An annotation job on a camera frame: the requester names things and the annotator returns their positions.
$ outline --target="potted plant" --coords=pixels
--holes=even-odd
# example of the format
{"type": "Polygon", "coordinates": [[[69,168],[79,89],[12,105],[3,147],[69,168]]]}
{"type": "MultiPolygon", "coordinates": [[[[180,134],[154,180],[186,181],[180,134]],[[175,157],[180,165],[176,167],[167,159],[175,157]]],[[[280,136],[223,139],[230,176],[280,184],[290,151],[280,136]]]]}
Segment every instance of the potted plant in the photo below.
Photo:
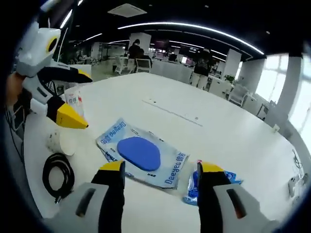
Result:
{"type": "Polygon", "coordinates": [[[230,82],[230,83],[233,83],[233,81],[235,80],[235,77],[233,75],[225,75],[225,80],[230,82]]]}

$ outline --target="robotic arm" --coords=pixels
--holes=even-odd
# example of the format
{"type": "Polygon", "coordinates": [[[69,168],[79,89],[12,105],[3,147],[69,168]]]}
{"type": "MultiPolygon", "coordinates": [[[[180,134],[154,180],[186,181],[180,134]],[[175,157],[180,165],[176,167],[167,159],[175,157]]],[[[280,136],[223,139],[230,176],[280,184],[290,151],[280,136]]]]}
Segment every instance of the robotic arm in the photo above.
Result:
{"type": "Polygon", "coordinates": [[[60,34],[59,29],[39,28],[34,22],[21,42],[16,71],[26,76],[22,85],[32,94],[30,106],[34,112],[47,116],[59,126],[85,129],[88,123],[44,85],[51,80],[92,82],[83,71],[52,59],[60,34]]]}

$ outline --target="white table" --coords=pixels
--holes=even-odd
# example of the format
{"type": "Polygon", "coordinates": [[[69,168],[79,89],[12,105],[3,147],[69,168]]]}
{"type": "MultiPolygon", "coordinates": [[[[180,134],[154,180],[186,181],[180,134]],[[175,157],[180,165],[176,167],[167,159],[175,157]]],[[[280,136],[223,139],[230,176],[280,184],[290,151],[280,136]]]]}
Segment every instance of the white table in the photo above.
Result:
{"type": "MultiPolygon", "coordinates": [[[[148,73],[95,82],[82,87],[81,95],[89,128],[75,130],[79,146],[69,158],[74,187],[91,181],[98,167],[106,163],[95,139],[123,117],[189,153],[190,161],[202,159],[237,173],[268,218],[283,219],[289,212],[287,182],[298,173],[293,146],[242,108],[191,85],[148,73]]],[[[52,217],[59,208],[41,180],[44,162],[51,154],[45,137],[55,127],[49,119],[34,114],[27,117],[25,126],[26,173],[43,217],[52,217]]],[[[50,175],[52,185],[59,179],[56,174],[50,175]]],[[[197,207],[133,180],[126,179],[125,183],[124,232],[199,232],[197,207]]]]}
{"type": "Polygon", "coordinates": [[[189,83],[193,69],[182,64],[153,60],[150,73],[189,83]]]}

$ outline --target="person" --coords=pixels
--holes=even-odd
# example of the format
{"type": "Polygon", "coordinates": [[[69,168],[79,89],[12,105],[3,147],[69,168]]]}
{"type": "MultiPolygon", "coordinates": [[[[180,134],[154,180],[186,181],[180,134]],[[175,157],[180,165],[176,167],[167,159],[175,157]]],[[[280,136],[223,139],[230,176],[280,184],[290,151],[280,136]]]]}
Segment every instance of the person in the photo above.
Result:
{"type": "Polygon", "coordinates": [[[136,39],[134,43],[132,44],[132,46],[128,49],[129,59],[135,59],[140,49],[139,45],[140,45],[140,40],[136,39]]]}
{"type": "Polygon", "coordinates": [[[148,55],[145,55],[145,51],[143,49],[139,49],[136,58],[138,59],[148,59],[150,60],[150,66],[152,67],[152,60],[148,55]]]}
{"type": "Polygon", "coordinates": [[[204,49],[197,58],[194,71],[190,79],[190,84],[192,86],[205,90],[212,63],[213,59],[209,53],[209,50],[204,49]]]}

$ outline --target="ceiling vent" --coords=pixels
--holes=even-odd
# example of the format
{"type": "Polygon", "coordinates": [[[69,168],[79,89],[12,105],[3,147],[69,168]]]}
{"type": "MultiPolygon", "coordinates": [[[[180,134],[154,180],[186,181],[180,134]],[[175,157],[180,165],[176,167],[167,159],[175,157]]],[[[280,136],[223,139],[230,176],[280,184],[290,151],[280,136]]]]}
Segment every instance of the ceiling vent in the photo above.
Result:
{"type": "Polygon", "coordinates": [[[146,14],[147,12],[131,5],[131,4],[123,4],[121,6],[118,6],[110,11],[108,11],[109,14],[123,16],[126,18],[133,17],[133,16],[139,16],[146,14]]]}

